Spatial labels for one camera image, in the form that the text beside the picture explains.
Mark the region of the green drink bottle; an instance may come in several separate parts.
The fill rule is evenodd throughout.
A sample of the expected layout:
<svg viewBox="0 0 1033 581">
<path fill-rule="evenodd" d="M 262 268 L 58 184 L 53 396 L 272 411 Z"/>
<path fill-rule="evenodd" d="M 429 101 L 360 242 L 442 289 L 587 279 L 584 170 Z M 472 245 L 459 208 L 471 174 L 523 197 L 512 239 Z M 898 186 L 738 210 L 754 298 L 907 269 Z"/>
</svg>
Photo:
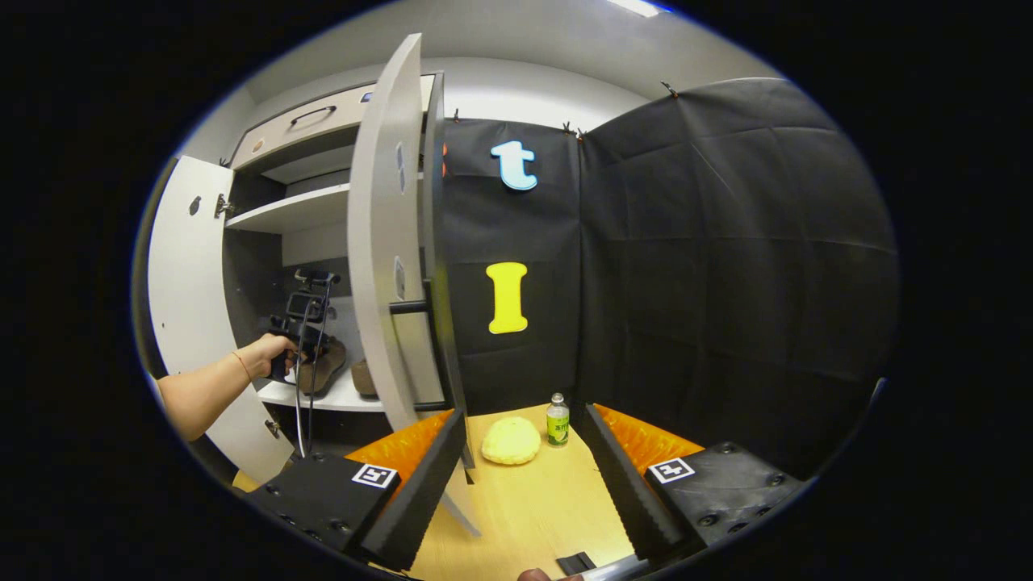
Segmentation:
<svg viewBox="0 0 1033 581">
<path fill-rule="evenodd" d="M 564 394 L 552 394 L 546 409 L 546 441 L 550 446 L 565 446 L 569 438 L 569 422 L 571 409 L 566 403 Z"/>
</svg>

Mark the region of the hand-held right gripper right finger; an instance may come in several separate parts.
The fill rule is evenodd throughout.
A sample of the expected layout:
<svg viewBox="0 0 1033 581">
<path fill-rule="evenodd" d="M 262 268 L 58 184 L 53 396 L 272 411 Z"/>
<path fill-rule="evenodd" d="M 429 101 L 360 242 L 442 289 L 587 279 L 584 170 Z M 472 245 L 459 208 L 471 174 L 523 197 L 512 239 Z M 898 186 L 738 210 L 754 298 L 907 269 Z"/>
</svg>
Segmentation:
<svg viewBox="0 0 1033 581">
<path fill-rule="evenodd" d="M 650 563 L 727 543 L 805 488 L 745 446 L 694 444 L 594 402 L 580 408 L 580 436 L 634 554 Z"/>
</svg>

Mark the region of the white shoe cabinet door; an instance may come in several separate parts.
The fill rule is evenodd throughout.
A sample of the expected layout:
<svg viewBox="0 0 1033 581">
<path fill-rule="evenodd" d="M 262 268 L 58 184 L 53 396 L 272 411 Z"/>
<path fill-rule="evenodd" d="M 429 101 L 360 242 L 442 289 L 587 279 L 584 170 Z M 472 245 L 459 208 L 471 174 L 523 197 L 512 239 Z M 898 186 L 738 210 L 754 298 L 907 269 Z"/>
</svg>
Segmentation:
<svg viewBox="0 0 1033 581">
<path fill-rule="evenodd" d="M 417 372 L 404 356 L 392 303 L 424 298 L 418 246 L 418 148 L 424 117 L 420 33 L 395 49 L 355 143 L 347 210 L 352 297 L 366 364 L 394 429 L 416 412 Z"/>
<path fill-rule="evenodd" d="M 223 224 L 230 169 L 191 156 L 174 159 L 160 191 L 148 244 L 148 305 L 167 373 L 202 369 L 237 349 L 223 281 Z M 254 383 L 207 430 L 211 444 L 257 484 L 277 477 L 294 446 L 274 435 L 272 416 Z"/>
</svg>

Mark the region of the ceiling light strip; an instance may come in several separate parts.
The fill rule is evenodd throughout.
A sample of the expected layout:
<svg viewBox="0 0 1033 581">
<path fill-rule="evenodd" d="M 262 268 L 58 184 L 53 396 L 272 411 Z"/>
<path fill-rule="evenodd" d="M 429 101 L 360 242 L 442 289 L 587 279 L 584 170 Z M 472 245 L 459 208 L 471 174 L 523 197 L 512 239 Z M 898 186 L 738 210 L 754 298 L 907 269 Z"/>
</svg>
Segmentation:
<svg viewBox="0 0 1033 581">
<path fill-rule="evenodd" d="M 648 2 L 647 0 L 605 0 L 612 5 L 619 6 L 622 10 L 627 10 L 631 14 L 641 16 L 643 18 L 655 18 L 655 16 L 670 14 L 671 10 L 668 10 L 663 5 L 657 5 L 653 2 Z"/>
</svg>

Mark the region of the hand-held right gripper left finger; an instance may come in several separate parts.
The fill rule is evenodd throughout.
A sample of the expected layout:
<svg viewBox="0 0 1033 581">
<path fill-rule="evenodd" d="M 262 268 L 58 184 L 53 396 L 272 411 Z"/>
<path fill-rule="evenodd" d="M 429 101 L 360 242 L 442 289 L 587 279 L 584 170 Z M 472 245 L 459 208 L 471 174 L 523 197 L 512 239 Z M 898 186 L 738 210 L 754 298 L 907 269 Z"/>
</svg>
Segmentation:
<svg viewBox="0 0 1033 581">
<path fill-rule="evenodd" d="M 466 437 L 462 412 L 436 412 L 346 456 L 310 453 L 244 500 L 333 553 L 408 571 Z"/>
</svg>

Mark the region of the yellow sponge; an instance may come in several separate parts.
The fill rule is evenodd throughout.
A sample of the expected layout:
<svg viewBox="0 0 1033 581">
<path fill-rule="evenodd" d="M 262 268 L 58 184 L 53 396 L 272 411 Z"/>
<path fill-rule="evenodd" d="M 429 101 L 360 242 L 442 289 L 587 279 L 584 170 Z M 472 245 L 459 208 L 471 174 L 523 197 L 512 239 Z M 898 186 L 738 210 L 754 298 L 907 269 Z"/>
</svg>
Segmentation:
<svg viewBox="0 0 1033 581">
<path fill-rule="evenodd" d="M 501 466 L 523 466 L 537 456 L 542 435 L 531 420 L 510 416 L 495 420 L 481 441 L 481 456 Z"/>
</svg>

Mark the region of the white shoe cabinet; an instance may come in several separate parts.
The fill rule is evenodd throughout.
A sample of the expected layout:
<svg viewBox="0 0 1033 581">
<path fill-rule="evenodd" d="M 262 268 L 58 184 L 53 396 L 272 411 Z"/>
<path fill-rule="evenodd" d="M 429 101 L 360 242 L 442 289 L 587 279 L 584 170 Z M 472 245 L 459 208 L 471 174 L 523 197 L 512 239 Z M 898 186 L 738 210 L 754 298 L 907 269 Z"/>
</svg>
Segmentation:
<svg viewBox="0 0 1033 581">
<path fill-rule="evenodd" d="M 347 210 L 354 144 L 332 148 L 264 173 L 234 170 L 224 213 L 223 281 L 240 345 L 255 340 L 269 317 L 283 316 L 298 290 L 298 268 L 339 274 L 325 327 L 347 348 L 345 368 L 321 397 L 296 394 L 291 383 L 262 379 L 256 390 L 268 412 L 295 442 L 296 427 L 317 452 L 347 454 L 390 433 L 379 400 L 362 400 L 349 368 L 366 359 L 352 297 Z"/>
</svg>

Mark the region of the beige cabinet drawer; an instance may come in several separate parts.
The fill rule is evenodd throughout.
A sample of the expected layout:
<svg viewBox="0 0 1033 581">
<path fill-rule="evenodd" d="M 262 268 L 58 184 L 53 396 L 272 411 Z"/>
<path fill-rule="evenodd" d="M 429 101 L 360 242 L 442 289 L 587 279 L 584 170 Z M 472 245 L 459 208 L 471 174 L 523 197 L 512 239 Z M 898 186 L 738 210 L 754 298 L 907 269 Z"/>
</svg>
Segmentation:
<svg viewBox="0 0 1033 581">
<path fill-rule="evenodd" d="M 224 169 L 256 175 L 332 148 L 353 146 L 375 87 L 373 82 L 348 87 L 273 115 L 249 128 L 237 142 L 232 158 L 219 163 Z M 336 104 L 335 113 L 310 115 L 295 126 L 289 125 L 296 115 L 328 104 Z"/>
</svg>

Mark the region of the black backdrop cloth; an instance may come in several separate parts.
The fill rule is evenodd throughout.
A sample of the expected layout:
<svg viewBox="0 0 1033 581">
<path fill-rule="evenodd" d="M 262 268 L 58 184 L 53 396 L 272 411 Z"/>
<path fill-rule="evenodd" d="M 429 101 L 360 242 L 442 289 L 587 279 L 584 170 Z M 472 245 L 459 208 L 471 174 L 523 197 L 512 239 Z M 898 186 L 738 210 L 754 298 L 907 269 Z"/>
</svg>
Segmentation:
<svg viewBox="0 0 1033 581">
<path fill-rule="evenodd" d="M 468 412 L 560 392 L 797 479 L 829 463 L 885 372 L 900 261 L 870 169 L 796 85 L 716 82 L 582 137 L 444 129 Z"/>
</svg>

